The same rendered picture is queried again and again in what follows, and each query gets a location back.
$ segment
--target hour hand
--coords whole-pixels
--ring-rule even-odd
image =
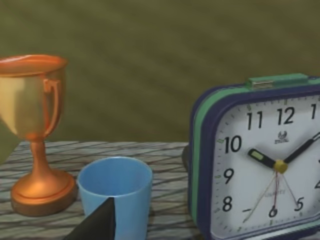
[[[275,166],[276,161],[274,161],[273,159],[271,159],[270,157],[266,156],[265,154],[263,154],[262,152],[258,151],[255,148],[251,148],[248,151],[248,155],[252,159],[256,160],[257,162],[265,165],[266,167],[268,167],[270,169],[273,169],[274,166]]]
[[[284,162],[286,164],[291,163],[293,160],[295,160],[299,155],[301,155],[305,150],[307,150],[315,141],[320,139],[320,132],[318,132],[316,135],[314,135],[312,138],[305,141],[304,144],[302,144],[300,147],[298,147],[293,153],[291,153]]]

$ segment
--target gold center knob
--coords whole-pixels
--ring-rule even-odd
[[[285,171],[288,169],[288,164],[286,164],[283,160],[276,160],[275,164],[273,165],[273,168],[278,173],[284,174]]]

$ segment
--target clock logo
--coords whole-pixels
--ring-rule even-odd
[[[278,139],[274,140],[274,144],[282,144],[282,143],[289,142],[287,136],[288,136],[287,131],[284,131],[284,132],[280,131],[278,133]]]

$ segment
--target purple clock frame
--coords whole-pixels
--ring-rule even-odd
[[[218,88],[212,88],[211,90],[206,91],[194,104],[192,109],[191,119],[190,119],[190,152],[189,152],[189,176],[192,173],[192,144],[193,144],[193,120],[194,115],[197,111],[197,106],[200,105],[202,100],[205,99],[210,93],[222,89],[229,88],[233,86],[222,86]],[[205,239],[212,239],[210,233],[210,223],[211,216],[211,193],[212,191],[212,174],[213,174],[213,155],[214,155],[214,145],[215,145],[215,136],[218,128],[218,124],[223,117],[223,115],[232,107],[236,105],[250,104],[263,101],[275,101],[279,99],[289,99],[289,98],[299,98],[305,96],[320,95],[320,84],[319,85],[305,85],[297,87],[288,87],[288,88],[278,88],[278,89],[268,89],[268,90],[257,90],[249,93],[238,93],[234,95],[227,96],[216,104],[211,106],[207,112],[202,126],[201,126],[201,145],[200,145],[200,165],[199,171],[201,172],[199,177],[199,188],[198,188],[198,206],[197,206],[197,220],[196,225],[198,226],[201,233],[205,236]],[[277,236],[270,238],[272,240],[297,240],[306,236],[315,234],[318,231],[317,227],[305,229],[299,232],[289,233],[286,235]]]

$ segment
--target clock face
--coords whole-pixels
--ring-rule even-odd
[[[226,112],[215,136],[211,234],[226,239],[317,217],[318,132],[318,95],[237,105]],[[280,163],[283,174],[271,163]]]

